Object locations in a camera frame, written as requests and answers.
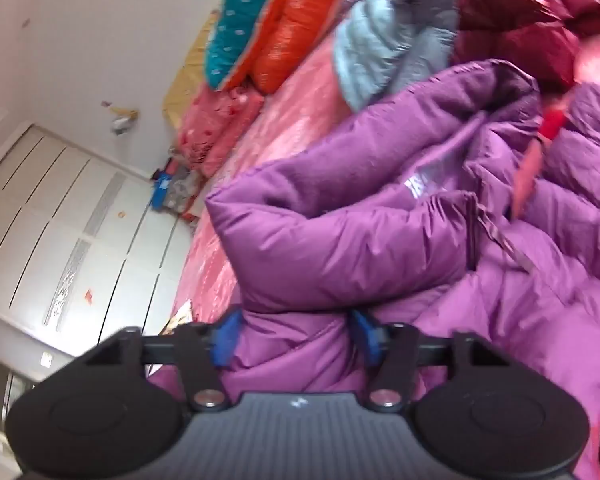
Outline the purple down jacket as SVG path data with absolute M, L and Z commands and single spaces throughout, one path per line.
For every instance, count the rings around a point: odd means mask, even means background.
M 365 308 L 475 333 L 564 388 L 592 427 L 576 474 L 600 479 L 600 82 L 572 92 L 510 218 L 542 118 L 530 76 L 469 63 L 215 188 L 207 211 L 244 311 L 228 396 L 362 391 L 346 316 Z

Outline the white sliding wardrobe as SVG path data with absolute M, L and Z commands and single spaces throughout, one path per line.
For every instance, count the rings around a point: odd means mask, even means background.
M 160 333 L 192 230 L 151 183 L 30 128 L 0 162 L 0 318 L 70 356 Z

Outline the blue box on nightstand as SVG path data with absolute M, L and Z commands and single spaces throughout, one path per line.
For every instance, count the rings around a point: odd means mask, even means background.
M 157 170 L 151 177 L 154 184 L 150 206 L 153 210 L 160 210 L 169 192 L 172 176 L 166 170 Z

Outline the pink folded quilt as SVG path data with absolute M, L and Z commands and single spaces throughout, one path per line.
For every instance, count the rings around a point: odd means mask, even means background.
M 202 84 L 178 129 L 178 150 L 190 169 L 210 179 L 258 117 L 264 97 L 250 86 L 214 91 Z

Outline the pink bed blanket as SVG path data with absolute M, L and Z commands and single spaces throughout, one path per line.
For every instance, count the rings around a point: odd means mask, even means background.
M 357 1 L 341 3 L 324 37 L 279 89 L 266 95 L 268 100 L 258 117 L 238 140 L 224 165 L 210 179 L 203 176 L 206 185 L 222 184 L 260 162 L 298 153 L 355 113 L 340 93 L 332 47 L 338 25 Z M 584 57 L 585 49 L 598 38 L 600 34 L 581 42 L 574 86 L 586 78 L 600 77 L 600 70 Z

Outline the yellow padded headboard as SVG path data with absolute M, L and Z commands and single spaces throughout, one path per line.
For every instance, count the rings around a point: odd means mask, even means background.
M 181 127 L 189 105 L 204 82 L 204 52 L 218 17 L 219 11 L 216 9 L 208 15 L 162 100 L 163 117 L 174 130 Z

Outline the light blue down jacket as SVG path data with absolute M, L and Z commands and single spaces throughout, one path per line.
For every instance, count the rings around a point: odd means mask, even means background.
M 358 112 L 450 65 L 456 0 L 358 0 L 338 25 L 332 64 Z

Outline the orange folded quilt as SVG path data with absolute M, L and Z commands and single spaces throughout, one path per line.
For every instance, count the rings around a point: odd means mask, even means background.
M 276 92 L 332 24 L 340 1 L 283 0 L 282 12 L 246 80 L 263 94 Z

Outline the teal dotted folded quilt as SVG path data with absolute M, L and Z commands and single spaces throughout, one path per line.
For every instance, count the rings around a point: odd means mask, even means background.
M 230 90 L 246 80 L 282 7 L 283 0 L 222 0 L 204 57 L 213 90 Z

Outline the dark red down jacket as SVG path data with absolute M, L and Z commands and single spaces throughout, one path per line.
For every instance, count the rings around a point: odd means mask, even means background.
M 576 81 L 581 42 L 600 34 L 600 0 L 456 0 L 453 62 L 513 63 L 546 93 Z

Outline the wall lamp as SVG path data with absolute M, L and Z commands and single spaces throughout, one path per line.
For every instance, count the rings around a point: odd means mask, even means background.
M 114 114 L 111 121 L 111 132 L 116 136 L 122 136 L 132 130 L 140 117 L 140 112 L 135 108 L 114 106 L 109 101 L 102 101 L 100 105 Z

